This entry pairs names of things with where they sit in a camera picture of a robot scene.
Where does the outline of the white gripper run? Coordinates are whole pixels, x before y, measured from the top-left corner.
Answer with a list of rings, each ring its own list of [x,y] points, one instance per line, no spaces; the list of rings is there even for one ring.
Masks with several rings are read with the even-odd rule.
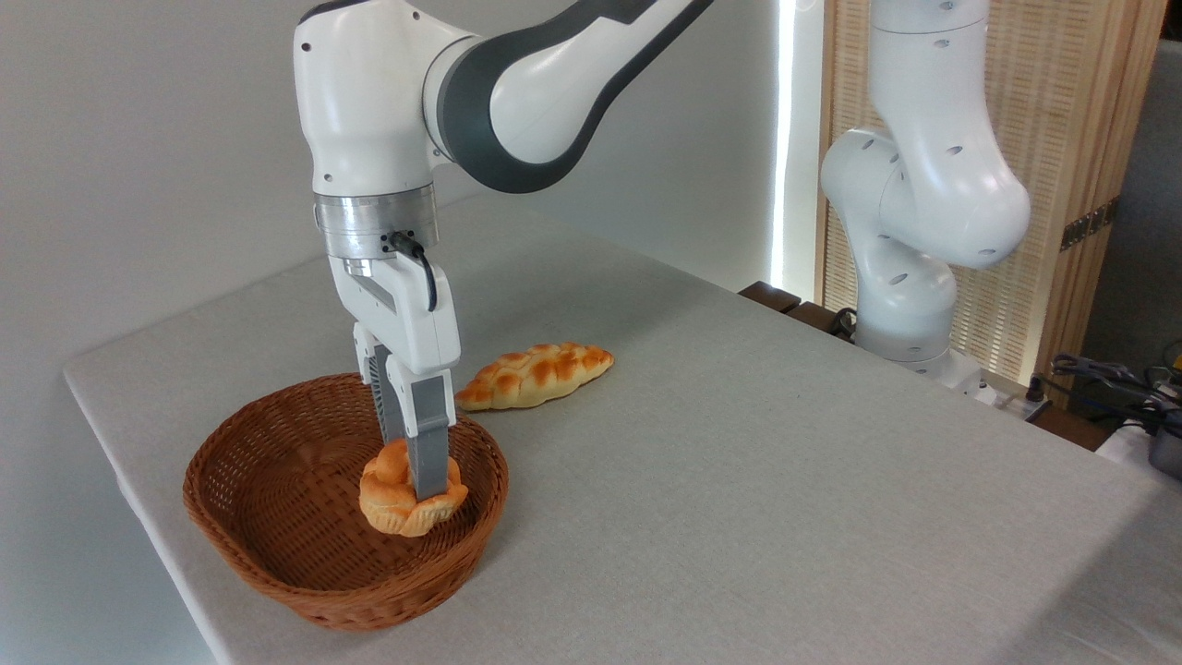
[[[350,274],[342,257],[330,257],[329,263],[344,308],[358,320],[352,330],[355,350],[361,379],[370,387],[379,418],[381,437],[384,442],[405,441],[420,502],[442,495],[447,489],[448,429],[455,424],[447,369],[461,356],[448,279],[443,270],[431,270],[439,298],[430,309],[426,266],[403,253],[369,261],[368,276]]]

